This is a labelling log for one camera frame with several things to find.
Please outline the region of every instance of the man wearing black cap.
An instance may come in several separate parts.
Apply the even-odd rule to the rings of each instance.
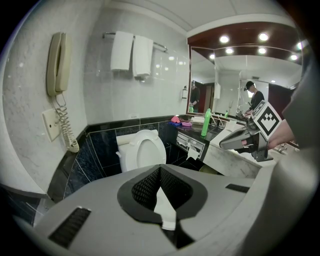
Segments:
[[[251,107],[245,112],[244,115],[245,117],[247,117],[254,111],[254,109],[259,105],[259,103],[265,99],[265,97],[261,91],[257,90],[254,82],[252,81],[248,81],[246,83],[244,90],[248,90],[250,93],[253,94],[251,98]]]

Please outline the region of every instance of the black cap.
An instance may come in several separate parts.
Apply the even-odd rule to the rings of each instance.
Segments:
[[[246,85],[245,85],[244,90],[245,90],[245,91],[246,91],[246,90],[249,90],[249,88],[250,88],[251,86],[253,86],[253,85],[255,85],[254,82],[248,81],[248,82],[246,83]]]

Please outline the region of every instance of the telephone handset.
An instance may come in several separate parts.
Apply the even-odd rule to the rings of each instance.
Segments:
[[[63,95],[63,91],[68,89],[68,80],[71,64],[71,37],[66,33],[55,33],[52,37],[49,58],[46,70],[46,90],[49,96],[54,98],[59,107],[55,107],[55,111],[59,116],[63,138],[66,148],[71,152],[78,152],[79,145],[71,130],[68,118],[67,104]],[[57,95],[61,94],[64,104],[59,104]]]

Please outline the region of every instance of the black shirt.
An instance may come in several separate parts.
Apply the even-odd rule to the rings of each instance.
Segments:
[[[265,99],[264,95],[262,94],[261,91],[258,90],[255,93],[255,95],[252,96],[250,110],[254,110],[259,105],[259,103],[264,99]]]
[[[198,87],[191,90],[190,102],[194,103],[195,101],[198,103],[200,99],[200,89]]]

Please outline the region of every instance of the green bottle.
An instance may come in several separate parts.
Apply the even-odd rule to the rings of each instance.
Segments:
[[[203,123],[203,127],[202,127],[201,136],[206,136],[207,135],[210,118],[211,118],[211,109],[208,108],[207,111],[205,112],[205,117],[204,117],[204,123]]]

